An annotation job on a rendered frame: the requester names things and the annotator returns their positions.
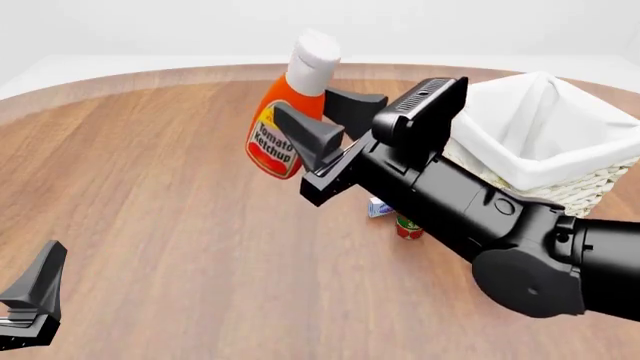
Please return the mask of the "wicker basket with white liner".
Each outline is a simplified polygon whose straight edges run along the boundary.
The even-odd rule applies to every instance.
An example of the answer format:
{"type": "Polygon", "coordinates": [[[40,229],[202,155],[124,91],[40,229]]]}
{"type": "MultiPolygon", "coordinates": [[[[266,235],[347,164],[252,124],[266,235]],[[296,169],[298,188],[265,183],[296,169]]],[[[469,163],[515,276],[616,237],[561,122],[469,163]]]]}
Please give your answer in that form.
{"type": "Polygon", "coordinates": [[[444,155],[583,218],[640,161],[640,120],[545,72],[474,83],[444,155]]]}

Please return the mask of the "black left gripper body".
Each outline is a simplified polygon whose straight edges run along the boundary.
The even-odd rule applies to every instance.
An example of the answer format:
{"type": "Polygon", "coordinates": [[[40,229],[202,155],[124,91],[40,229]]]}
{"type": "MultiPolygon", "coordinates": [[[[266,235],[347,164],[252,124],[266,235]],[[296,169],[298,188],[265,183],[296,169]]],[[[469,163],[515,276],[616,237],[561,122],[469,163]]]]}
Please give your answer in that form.
{"type": "Polygon", "coordinates": [[[7,317],[0,317],[0,351],[51,344],[60,321],[51,314],[36,309],[8,309],[7,317]]]}

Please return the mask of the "red tomato ketchup bottle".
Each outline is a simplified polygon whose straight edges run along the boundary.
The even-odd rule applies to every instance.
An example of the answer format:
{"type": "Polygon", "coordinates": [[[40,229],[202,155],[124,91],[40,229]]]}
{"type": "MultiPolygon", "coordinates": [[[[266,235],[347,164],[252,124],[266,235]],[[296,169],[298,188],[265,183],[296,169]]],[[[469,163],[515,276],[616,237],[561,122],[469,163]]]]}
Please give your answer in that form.
{"type": "Polygon", "coordinates": [[[284,103],[317,121],[322,119],[325,89],[341,60],[338,42],[306,29],[295,41],[286,72],[268,89],[253,116],[245,152],[263,172],[289,179],[301,167],[291,143],[274,123],[274,106],[284,103]]]}

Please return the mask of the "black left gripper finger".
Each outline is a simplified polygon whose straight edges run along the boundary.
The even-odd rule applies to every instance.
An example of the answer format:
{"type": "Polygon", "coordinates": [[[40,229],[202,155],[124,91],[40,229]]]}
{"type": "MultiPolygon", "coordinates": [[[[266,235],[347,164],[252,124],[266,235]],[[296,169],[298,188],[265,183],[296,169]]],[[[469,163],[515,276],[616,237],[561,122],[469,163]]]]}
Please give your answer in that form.
{"type": "Polygon", "coordinates": [[[0,302],[10,312],[34,312],[61,319],[60,287],[67,249],[50,240],[28,269],[6,290],[0,302]]]}

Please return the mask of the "red printed tin can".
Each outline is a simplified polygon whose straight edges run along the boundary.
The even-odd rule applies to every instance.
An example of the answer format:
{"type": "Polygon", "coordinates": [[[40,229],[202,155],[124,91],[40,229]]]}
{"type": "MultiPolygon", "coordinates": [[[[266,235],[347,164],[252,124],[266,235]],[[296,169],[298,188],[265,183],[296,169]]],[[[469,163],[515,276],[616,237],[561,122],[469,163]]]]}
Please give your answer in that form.
{"type": "Polygon", "coordinates": [[[406,218],[404,215],[396,215],[396,233],[402,239],[417,240],[424,235],[424,230],[406,218]]]}

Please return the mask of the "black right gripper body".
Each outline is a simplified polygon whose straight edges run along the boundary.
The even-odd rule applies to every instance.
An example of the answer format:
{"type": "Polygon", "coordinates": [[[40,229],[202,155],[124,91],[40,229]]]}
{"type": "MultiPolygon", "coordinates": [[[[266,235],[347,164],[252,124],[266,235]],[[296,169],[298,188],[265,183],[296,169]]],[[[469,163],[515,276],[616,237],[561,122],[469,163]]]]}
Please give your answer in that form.
{"type": "Polygon", "coordinates": [[[369,154],[371,147],[376,144],[372,132],[367,131],[326,167],[306,173],[301,180],[301,196],[319,207],[354,185],[365,188],[375,176],[381,174],[379,166],[369,154]]]}

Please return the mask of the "small white printed box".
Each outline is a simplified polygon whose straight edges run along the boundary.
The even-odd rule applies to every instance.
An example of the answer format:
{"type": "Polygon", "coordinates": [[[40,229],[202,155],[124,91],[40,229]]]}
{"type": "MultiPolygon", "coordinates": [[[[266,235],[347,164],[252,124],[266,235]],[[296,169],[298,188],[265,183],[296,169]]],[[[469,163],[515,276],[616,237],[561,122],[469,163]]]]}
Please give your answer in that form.
{"type": "Polygon", "coordinates": [[[369,218],[378,218],[394,212],[390,206],[377,197],[370,197],[368,200],[367,214],[369,218]]]}

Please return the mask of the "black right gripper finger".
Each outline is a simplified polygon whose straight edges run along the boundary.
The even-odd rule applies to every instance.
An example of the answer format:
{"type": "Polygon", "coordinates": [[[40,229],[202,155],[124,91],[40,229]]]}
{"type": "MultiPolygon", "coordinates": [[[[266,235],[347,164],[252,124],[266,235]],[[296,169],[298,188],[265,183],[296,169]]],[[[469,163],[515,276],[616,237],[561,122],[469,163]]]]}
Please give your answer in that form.
{"type": "Polygon", "coordinates": [[[387,104],[386,95],[329,88],[325,90],[324,116],[343,126],[351,140],[358,140],[370,130],[373,117],[387,104]]]}
{"type": "Polygon", "coordinates": [[[309,172],[321,170],[343,153],[344,127],[341,125],[312,119],[284,103],[274,106],[274,122],[309,172]]]}

